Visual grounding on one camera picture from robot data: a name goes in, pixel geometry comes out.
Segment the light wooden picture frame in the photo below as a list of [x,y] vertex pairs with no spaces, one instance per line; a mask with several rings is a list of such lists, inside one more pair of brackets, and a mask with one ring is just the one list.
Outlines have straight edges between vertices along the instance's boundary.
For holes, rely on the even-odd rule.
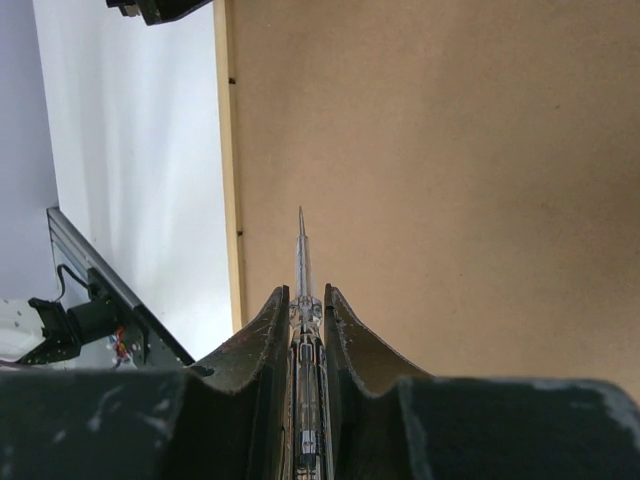
[[425,370],[639,392],[635,1],[218,1],[232,311],[313,284]]

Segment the small metal tool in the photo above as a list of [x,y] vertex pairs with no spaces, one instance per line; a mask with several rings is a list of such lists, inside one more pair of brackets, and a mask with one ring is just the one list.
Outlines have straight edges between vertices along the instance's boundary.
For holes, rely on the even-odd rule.
[[284,479],[334,477],[323,306],[314,293],[304,212],[298,211],[295,294],[289,302],[287,424]]

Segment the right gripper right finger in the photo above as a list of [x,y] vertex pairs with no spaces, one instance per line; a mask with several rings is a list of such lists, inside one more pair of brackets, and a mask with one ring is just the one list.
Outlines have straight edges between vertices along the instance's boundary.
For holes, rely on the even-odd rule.
[[435,376],[327,286],[339,479],[635,479],[639,409],[602,380]]

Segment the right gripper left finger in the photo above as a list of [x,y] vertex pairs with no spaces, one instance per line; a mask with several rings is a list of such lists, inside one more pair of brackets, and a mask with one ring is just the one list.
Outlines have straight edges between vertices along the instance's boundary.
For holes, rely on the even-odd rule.
[[289,290],[188,368],[1,375],[5,479],[277,479]]

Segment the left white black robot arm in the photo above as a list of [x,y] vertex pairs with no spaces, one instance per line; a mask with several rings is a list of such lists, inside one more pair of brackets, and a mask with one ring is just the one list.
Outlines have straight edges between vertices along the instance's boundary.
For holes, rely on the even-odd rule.
[[1,5],[1,364],[190,365],[231,333],[214,13]]

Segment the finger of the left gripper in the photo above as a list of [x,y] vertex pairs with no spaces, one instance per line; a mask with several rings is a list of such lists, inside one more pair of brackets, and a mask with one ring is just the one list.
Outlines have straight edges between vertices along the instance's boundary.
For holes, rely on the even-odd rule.
[[124,17],[140,16],[146,25],[178,21],[212,3],[212,0],[106,0],[108,8]]

